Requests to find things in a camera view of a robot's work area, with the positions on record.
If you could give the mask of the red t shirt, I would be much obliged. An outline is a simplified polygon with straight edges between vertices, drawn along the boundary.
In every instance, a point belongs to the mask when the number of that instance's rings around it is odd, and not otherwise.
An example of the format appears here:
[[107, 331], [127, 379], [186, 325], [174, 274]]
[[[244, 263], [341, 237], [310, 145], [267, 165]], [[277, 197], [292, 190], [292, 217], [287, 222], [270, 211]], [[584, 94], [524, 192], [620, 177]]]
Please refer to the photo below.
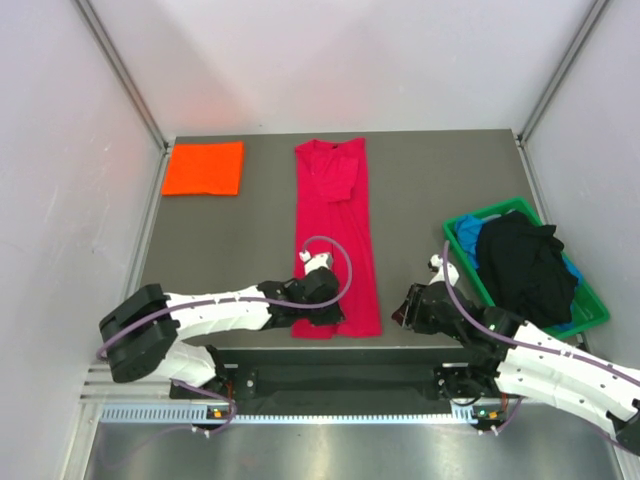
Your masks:
[[311, 140], [295, 148], [297, 205], [295, 251], [329, 252], [332, 270], [344, 287], [339, 301], [345, 319], [314, 326], [297, 321], [291, 334], [301, 339], [334, 336], [366, 338], [382, 333], [369, 213], [366, 140], [335, 143]]

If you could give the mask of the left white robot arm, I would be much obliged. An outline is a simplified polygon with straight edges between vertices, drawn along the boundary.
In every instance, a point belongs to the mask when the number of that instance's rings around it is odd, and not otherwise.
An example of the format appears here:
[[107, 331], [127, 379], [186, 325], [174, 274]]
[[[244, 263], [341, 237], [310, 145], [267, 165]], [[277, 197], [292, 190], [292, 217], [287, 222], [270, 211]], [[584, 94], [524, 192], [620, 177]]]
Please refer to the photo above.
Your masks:
[[326, 266], [301, 278], [264, 281], [222, 294], [170, 294], [150, 284], [100, 321], [103, 343], [96, 355], [108, 363], [116, 383], [157, 376], [179, 389], [216, 396], [228, 382], [225, 365], [215, 347], [193, 346], [190, 339], [286, 329], [299, 320], [337, 325], [344, 319], [339, 302], [350, 287]]

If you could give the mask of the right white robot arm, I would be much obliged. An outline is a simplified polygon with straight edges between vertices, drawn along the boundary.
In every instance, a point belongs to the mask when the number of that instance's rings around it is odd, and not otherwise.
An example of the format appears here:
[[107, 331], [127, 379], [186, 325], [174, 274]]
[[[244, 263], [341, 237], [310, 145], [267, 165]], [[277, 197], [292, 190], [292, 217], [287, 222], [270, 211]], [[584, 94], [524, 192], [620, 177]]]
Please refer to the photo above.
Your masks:
[[442, 333], [469, 351], [463, 385], [471, 396], [526, 397], [639, 452], [638, 370], [573, 347], [505, 309], [477, 306], [443, 281], [413, 284], [392, 318], [416, 334]]

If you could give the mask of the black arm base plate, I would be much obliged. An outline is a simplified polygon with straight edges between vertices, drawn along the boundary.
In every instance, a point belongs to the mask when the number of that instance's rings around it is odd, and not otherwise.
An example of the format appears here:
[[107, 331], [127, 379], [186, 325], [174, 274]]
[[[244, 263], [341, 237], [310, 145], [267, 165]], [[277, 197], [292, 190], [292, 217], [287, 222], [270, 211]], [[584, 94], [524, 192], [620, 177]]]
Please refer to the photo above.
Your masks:
[[[471, 396], [463, 385], [470, 353], [461, 347], [223, 349], [220, 394], [244, 415], [374, 415], [445, 412]], [[173, 399], [203, 399], [176, 386]]]

